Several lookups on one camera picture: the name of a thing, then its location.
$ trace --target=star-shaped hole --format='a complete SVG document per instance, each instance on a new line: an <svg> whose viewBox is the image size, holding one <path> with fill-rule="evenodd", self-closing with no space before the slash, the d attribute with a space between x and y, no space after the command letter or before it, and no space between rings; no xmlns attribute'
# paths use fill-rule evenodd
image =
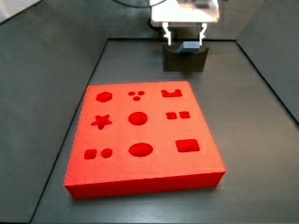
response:
<svg viewBox="0 0 299 224"><path fill-rule="evenodd" d="M96 121L91 124L91 126L97 126L97 128L103 130L105 125L109 125L112 123L108 118L109 115L96 115Z"/></svg>

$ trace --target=red box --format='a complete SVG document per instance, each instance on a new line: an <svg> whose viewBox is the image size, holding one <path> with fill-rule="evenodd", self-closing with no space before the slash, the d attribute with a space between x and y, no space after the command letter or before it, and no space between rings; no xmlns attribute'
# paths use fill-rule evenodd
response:
<svg viewBox="0 0 299 224"><path fill-rule="evenodd" d="M215 187L224 173L187 81L88 87L64 180L73 199Z"/></svg>

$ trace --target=white robot part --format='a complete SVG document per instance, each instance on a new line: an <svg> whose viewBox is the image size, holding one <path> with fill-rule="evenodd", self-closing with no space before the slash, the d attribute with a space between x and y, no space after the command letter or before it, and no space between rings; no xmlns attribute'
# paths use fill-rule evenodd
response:
<svg viewBox="0 0 299 224"><path fill-rule="evenodd" d="M202 40L206 38L204 32L207 31L208 24L202 24L202 30L200 30L200 46L202 46Z"/></svg>
<svg viewBox="0 0 299 224"><path fill-rule="evenodd" d="M168 23L163 23L164 37L168 39L168 46L172 44L172 33L168 31Z"/></svg>
<svg viewBox="0 0 299 224"><path fill-rule="evenodd" d="M168 23L171 27L194 27L202 23L216 23L220 19L218 0L149 0L157 4L152 8L152 26L161 27Z"/></svg>

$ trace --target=dark gray table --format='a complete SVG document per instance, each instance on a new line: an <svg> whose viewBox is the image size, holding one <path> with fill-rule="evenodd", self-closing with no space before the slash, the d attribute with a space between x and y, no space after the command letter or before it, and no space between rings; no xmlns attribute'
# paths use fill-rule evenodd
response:
<svg viewBox="0 0 299 224"><path fill-rule="evenodd" d="M235 42L204 73L163 72L161 43L109 40L89 84L188 81L228 172L216 189L73 200L63 187L77 110L32 223L299 222L299 130Z"/></svg>

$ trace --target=black block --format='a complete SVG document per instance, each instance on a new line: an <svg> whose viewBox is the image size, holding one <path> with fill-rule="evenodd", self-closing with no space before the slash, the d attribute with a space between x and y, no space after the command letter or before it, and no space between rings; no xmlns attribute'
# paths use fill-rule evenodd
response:
<svg viewBox="0 0 299 224"><path fill-rule="evenodd" d="M176 45L163 46L163 70L165 72L203 72L208 47L203 47L198 52L178 53Z"/></svg>

